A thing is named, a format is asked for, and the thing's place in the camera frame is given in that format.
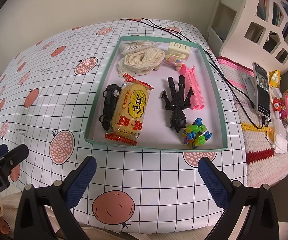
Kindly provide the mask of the orange white small bottle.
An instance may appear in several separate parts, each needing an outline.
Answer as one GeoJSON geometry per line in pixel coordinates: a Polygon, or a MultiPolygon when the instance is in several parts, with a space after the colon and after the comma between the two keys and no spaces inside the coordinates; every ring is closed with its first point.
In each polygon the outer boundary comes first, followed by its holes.
{"type": "Polygon", "coordinates": [[[281,105],[279,102],[279,99],[274,98],[273,99],[273,111],[274,111],[274,116],[276,119],[280,119],[281,120],[281,105]]]}

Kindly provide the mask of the teal rimmed white tray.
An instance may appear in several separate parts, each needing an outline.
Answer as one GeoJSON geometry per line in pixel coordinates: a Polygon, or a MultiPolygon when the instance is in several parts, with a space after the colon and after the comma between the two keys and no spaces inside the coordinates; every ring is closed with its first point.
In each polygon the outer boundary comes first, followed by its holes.
{"type": "MultiPolygon", "coordinates": [[[[170,38],[151,37],[151,36],[123,36],[117,41],[117,44],[111,54],[107,66],[102,73],[98,89],[96,91],[84,139],[89,144],[113,145],[119,147],[128,147],[128,144],[108,140],[105,138],[106,131],[99,121],[104,106],[104,97],[102,93],[106,87],[111,84],[122,86],[124,79],[119,77],[117,64],[122,59],[120,44],[128,41],[152,41],[161,42],[158,46],[166,51],[169,46],[170,38]]],[[[212,137],[202,146],[196,149],[202,151],[223,151],[228,148],[228,132],[225,120],[224,108],[221,102],[220,93],[216,84],[213,71],[208,63],[207,57],[200,44],[182,41],[181,44],[190,46],[190,56],[186,65],[188,68],[195,66],[195,74],[201,88],[205,106],[201,110],[185,109],[184,114],[187,123],[191,124],[196,118],[201,118],[202,122],[212,133],[212,137]]],[[[170,127],[171,111],[165,110],[165,102],[161,98],[162,91],[169,91],[168,77],[172,77],[174,82],[179,81],[180,73],[173,67],[163,64],[159,70],[154,70],[150,74],[138,76],[138,80],[144,81],[153,87],[148,100],[148,107],[145,111],[143,129],[141,131],[136,148],[148,148],[155,150],[170,150],[184,152],[189,150],[188,145],[182,142],[182,135],[176,133],[170,127]]]]}

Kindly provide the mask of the black toy car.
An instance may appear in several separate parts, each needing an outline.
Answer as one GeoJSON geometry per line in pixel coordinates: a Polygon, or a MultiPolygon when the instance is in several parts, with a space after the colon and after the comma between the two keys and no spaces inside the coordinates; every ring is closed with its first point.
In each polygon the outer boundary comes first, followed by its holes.
{"type": "Polygon", "coordinates": [[[113,118],[115,107],[119,99],[121,87],[117,84],[108,85],[102,93],[104,97],[103,113],[99,117],[99,121],[105,131],[109,131],[111,119],[113,118]]]}

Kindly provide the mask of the cream plastic rack piece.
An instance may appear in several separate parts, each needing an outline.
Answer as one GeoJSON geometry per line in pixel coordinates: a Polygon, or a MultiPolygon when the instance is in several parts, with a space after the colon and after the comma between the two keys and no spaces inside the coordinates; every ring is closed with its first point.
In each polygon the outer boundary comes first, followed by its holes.
{"type": "Polygon", "coordinates": [[[176,57],[179,60],[186,61],[190,56],[190,46],[177,42],[169,42],[166,55],[176,57]]]}

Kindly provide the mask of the clear bag of beads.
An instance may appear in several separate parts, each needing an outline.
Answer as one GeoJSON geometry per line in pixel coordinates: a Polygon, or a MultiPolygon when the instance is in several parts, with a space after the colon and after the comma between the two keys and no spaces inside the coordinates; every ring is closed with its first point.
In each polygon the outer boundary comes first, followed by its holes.
{"type": "Polygon", "coordinates": [[[127,54],[136,53],[149,48],[158,47],[160,44],[161,42],[152,42],[144,40],[128,41],[126,43],[120,44],[120,52],[123,56],[126,56],[127,54]]]}

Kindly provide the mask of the pink hair roller clip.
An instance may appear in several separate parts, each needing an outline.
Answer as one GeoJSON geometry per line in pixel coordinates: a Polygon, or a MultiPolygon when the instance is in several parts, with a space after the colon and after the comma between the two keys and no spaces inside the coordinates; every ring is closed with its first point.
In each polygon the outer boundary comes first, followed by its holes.
{"type": "Polygon", "coordinates": [[[205,106],[205,102],[202,96],[201,88],[198,83],[195,66],[188,68],[184,63],[180,68],[181,75],[184,76],[188,89],[192,88],[193,95],[190,97],[190,108],[192,110],[201,110],[205,106]]]}

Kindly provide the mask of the white tissue pack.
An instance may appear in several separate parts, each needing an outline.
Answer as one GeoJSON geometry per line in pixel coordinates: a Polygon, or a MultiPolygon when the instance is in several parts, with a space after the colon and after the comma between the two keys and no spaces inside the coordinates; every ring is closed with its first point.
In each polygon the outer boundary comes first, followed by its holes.
{"type": "Polygon", "coordinates": [[[274,141],[273,149],[276,154],[288,152],[288,125],[284,126],[280,119],[273,119],[274,141]]]}

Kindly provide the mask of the white cutout shelf unit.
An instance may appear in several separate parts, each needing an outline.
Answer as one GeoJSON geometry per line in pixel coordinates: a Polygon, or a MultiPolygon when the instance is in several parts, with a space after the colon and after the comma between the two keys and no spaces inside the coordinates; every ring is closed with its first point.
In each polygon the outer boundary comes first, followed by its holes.
{"type": "Polygon", "coordinates": [[[288,71],[288,0],[217,0],[207,32],[217,57],[288,71]]]}

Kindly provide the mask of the yellow snack bag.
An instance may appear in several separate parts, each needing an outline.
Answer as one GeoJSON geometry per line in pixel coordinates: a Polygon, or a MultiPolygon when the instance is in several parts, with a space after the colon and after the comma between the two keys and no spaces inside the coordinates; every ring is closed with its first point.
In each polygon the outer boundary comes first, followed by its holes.
{"type": "Polygon", "coordinates": [[[272,88],[280,88],[281,72],[279,70],[274,70],[269,72],[269,85],[272,88]]]}

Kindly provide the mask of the fruit pattern grid tablecloth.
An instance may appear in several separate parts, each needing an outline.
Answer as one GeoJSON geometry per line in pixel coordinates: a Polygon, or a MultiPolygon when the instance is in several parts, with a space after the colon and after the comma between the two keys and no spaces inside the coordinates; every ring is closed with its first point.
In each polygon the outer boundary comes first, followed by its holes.
{"type": "Polygon", "coordinates": [[[113,21],[67,30],[22,51],[0,77],[0,145],[26,144],[15,187],[47,186],[64,179],[87,155],[97,171],[73,213],[85,224],[114,231],[160,233],[213,225],[221,216],[195,167],[180,152],[93,145],[85,141],[87,119],[104,68],[122,36],[168,38],[179,28],[208,49],[196,27],[156,20],[157,28],[113,21]],[[92,204],[107,191],[123,191],[134,201],[129,220],[99,222],[92,204]]]}

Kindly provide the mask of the pink yellow crochet mat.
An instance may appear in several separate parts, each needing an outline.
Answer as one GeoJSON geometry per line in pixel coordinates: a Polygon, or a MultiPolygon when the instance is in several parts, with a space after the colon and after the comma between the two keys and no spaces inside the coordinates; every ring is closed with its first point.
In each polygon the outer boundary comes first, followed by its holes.
{"type": "Polygon", "coordinates": [[[273,186],[288,175],[288,152],[275,153],[266,137],[266,131],[273,130],[273,125],[258,129],[262,125],[261,116],[251,106],[243,77],[253,77],[253,71],[226,57],[218,57],[218,63],[227,80],[238,88],[234,100],[237,108],[243,139],[246,148],[247,185],[260,187],[262,184],[273,186]]]}

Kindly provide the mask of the smartphone on stand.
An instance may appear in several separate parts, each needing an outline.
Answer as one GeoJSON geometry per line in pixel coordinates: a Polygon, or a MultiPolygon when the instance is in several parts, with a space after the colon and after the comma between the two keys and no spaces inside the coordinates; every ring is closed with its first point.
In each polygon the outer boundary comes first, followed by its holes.
{"type": "Polygon", "coordinates": [[[254,88],[255,88],[255,110],[258,115],[270,118],[271,103],[267,72],[256,62],[253,63],[254,88]]]}

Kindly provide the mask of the grey phone stand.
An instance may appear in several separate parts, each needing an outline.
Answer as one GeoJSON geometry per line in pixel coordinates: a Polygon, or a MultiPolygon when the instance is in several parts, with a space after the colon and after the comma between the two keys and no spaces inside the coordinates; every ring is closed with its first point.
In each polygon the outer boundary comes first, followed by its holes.
{"type": "Polygon", "coordinates": [[[255,78],[254,76],[248,74],[242,74],[243,83],[246,87],[248,96],[252,101],[253,108],[256,109],[257,103],[257,92],[255,88],[255,78]]]}

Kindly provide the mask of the yellow snack cracker packet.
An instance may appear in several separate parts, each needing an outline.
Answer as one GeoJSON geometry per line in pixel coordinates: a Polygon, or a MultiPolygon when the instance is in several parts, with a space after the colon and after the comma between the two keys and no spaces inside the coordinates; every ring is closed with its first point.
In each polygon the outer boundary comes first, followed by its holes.
{"type": "Polygon", "coordinates": [[[105,138],[136,146],[153,87],[128,73],[124,73],[123,77],[124,84],[105,138]]]}

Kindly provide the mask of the rainbow pipe cleaner loop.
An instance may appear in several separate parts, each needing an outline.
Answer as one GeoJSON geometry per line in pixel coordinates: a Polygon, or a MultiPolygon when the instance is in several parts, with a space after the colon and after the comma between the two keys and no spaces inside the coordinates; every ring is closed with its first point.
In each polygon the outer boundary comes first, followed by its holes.
{"type": "Polygon", "coordinates": [[[164,57],[163,61],[158,66],[156,66],[154,68],[154,70],[159,70],[159,68],[160,68],[160,66],[162,64],[166,64],[168,66],[172,66],[172,67],[175,68],[176,71],[179,71],[181,69],[181,67],[182,67],[183,62],[180,59],[178,59],[178,58],[176,58],[174,56],[166,55],[164,57]]]}

